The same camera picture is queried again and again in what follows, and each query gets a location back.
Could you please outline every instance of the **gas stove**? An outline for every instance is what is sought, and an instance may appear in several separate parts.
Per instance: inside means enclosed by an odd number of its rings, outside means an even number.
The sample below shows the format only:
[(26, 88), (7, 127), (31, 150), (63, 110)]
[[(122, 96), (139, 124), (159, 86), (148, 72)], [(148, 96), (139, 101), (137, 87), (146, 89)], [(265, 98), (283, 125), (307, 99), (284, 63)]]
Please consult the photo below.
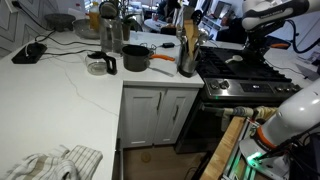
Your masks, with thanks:
[[(234, 55), (243, 60), (225, 63)], [(211, 100), (282, 102), (301, 89), (267, 63), (250, 59), (241, 50), (201, 47), (197, 72), (205, 82), (206, 98)]]

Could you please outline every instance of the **person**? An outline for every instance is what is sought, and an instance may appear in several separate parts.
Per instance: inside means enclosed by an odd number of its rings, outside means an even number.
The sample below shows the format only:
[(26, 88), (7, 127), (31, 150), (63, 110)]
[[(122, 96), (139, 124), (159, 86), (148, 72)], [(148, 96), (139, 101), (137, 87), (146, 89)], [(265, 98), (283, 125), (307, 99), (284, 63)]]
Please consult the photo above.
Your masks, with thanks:
[(177, 0), (163, 0), (157, 9), (158, 19), (172, 23), (175, 8), (181, 8)]

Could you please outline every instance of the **green light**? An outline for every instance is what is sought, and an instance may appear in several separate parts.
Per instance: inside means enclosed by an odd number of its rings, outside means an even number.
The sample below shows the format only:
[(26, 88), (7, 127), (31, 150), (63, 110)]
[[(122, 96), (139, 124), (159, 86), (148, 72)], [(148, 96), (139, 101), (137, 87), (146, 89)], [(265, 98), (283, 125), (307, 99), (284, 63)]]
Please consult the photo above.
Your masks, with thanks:
[(257, 157), (259, 157), (259, 156), (261, 156), (262, 154), (260, 153), (260, 152), (256, 152), (256, 153), (254, 153), (254, 154), (252, 154), (251, 156), (249, 156), (248, 158), (247, 158), (247, 160), (248, 160), (248, 162), (250, 162), (250, 161), (252, 161), (253, 159), (255, 159), (255, 158), (257, 158)]

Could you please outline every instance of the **kettle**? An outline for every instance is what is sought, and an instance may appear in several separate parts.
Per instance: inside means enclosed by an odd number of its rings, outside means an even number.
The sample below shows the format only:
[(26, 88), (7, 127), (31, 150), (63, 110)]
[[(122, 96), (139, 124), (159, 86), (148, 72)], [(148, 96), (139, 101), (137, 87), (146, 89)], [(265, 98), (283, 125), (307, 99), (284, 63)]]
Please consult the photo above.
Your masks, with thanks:
[(93, 75), (117, 74), (117, 63), (114, 57), (108, 56), (102, 51), (88, 54), (86, 59), (88, 72)]

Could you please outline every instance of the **oven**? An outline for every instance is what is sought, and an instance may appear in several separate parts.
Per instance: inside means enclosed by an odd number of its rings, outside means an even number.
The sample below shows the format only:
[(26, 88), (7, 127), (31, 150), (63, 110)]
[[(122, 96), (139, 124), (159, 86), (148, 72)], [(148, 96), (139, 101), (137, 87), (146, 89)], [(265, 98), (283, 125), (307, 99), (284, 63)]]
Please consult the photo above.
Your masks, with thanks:
[[(176, 153), (214, 151), (227, 127), (224, 108), (279, 107), (300, 90), (291, 79), (262, 61), (247, 58), (241, 51), (212, 47), (202, 47), (201, 51), (204, 56), (197, 72), (205, 85), (174, 146)], [(233, 55), (242, 56), (243, 61), (226, 63)]]

